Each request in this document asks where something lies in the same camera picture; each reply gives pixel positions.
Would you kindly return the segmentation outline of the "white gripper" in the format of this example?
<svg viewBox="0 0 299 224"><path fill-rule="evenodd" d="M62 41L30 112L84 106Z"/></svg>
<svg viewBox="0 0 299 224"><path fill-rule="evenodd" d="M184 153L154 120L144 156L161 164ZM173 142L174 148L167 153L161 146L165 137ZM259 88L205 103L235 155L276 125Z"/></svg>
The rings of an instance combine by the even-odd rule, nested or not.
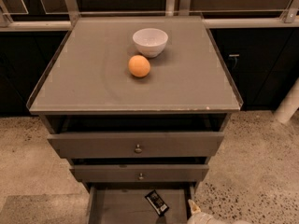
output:
<svg viewBox="0 0 299 224"><path fill-rule="evenodd" d="M226 224L214 218L212 215L200 213L201 208L195 203L195 201L189 199L188 204L192 216L188 219L187 224Z"/></svg>

